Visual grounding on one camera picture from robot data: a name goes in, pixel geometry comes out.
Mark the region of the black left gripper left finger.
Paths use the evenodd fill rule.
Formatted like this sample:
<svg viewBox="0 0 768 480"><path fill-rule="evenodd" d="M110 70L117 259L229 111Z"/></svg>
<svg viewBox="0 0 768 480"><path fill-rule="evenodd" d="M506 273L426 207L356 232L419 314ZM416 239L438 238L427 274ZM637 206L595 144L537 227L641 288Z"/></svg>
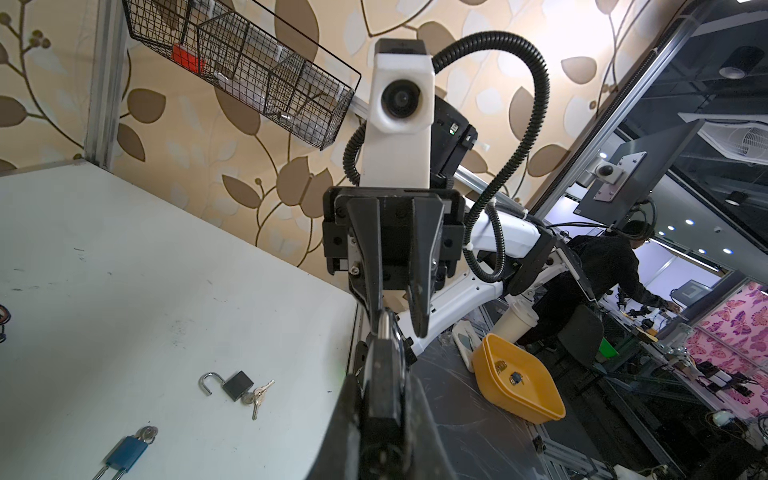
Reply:
<svg viewBox="0 0 768 480"><path fill-rule="evenodd" d="M362 396L354 374L344 379L319 452L306 479L358 479Z"/></svg>

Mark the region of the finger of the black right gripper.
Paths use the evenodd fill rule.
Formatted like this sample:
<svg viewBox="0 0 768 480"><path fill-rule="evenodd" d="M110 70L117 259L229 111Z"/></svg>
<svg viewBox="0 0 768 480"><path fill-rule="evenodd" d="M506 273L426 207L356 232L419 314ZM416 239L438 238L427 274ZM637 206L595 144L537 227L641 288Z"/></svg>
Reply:
<svg viewBox="0 0 768 480"><path fill-rule="evenodd" d="M384 311L380 203L374 197L352 196L346 211L350 290L364 306L370 329L378 330Z"/></svg>
<svg viewBox="0 0 768 480"><path fill-rule="evenodd" d="M428 333L434 276L440 255L444 205L440 197L432 193L409 193L407 198L411 237L406 293L414 334L424 338Z"/></svg>

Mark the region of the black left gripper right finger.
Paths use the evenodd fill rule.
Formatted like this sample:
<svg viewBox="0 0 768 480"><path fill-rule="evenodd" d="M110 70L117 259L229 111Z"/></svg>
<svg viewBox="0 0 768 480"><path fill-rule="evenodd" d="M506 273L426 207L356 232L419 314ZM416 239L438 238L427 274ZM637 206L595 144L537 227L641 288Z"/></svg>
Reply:
<svg viewBox="0 0 768 480"><path fill-rule="evenodd" d="M410 370L404 377L401 416L400 479L456 479L424 388Z"/></svg>

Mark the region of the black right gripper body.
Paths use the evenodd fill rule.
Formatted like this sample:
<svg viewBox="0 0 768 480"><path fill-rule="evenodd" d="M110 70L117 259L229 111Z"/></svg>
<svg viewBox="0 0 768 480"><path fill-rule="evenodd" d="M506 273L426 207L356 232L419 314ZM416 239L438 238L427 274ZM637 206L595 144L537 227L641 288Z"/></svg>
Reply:
<svg viewBox="0 0 768 480"><path fill-rule="evenodd" d="M462 258L465 199L451 189L375 189L360 187L331 187L323 195L323 250L330 274L346 271L352 265L348 259L348 231L351 226L346 211L353 197L368 197L375 193L380 199L382 239L383 288L404 290L409 280L409 256L413 221L431 219L431 214L414 214L413 197L432 194L440 199L444 213L442 230L436 242L437 266L434 288L440 290L453 277Z"/></svg>

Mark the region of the silver keys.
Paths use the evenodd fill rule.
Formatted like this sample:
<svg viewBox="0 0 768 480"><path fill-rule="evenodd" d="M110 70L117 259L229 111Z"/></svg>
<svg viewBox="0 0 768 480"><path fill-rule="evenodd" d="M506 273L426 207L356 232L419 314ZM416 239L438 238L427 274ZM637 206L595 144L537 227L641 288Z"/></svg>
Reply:
<svg viewBox="0 0 768 480"><path fill-rule="evenodd" d="M274 385L275 381L270 380L266 384L256 387L255 389L246 392L241 401L245 405L250 405L252 407L252 420L256 421L258 418L258 411L260 406L262 405L264 401L264 396L266 392Z"/></svg>

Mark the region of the blue padlock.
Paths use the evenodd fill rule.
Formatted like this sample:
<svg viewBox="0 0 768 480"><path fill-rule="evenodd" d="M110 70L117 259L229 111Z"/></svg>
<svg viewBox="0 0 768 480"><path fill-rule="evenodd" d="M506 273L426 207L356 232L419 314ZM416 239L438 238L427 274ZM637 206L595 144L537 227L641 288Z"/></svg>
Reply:
<svg viewBox="0 0 768 480"><path fill-rule="evenodd" d="M158 432L159 429L156 426L147 425L139 429L134 435L124 437L107 455L93 480L101 479L110 470L115 471L113 480L121 479L155 441Z"/></svg>

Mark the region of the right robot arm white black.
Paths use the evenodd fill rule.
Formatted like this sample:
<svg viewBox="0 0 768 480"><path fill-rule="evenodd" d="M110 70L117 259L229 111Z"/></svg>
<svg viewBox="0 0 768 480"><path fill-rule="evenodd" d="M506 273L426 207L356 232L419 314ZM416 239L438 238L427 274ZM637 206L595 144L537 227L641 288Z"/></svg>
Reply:
<svg viewBox="0 0 768 480"><path fill-rule="evenodd" d="M508 53L534 85L530 119L511 158L467 202L449 182L477 134L435 95L435 77L483 51ZM345 187L323 198L323 249L330 273L344 272L373 335L391 323L410 358L421 355L467 313L509 297L525 328L536 323L535 291L562 273L585 296L591 286L554 228L521 211L502 212L496 196L531 152L550 96L546 62L523 37L483 31L436 54L420 40L375 46L368 117L343 154Z"/></svg>

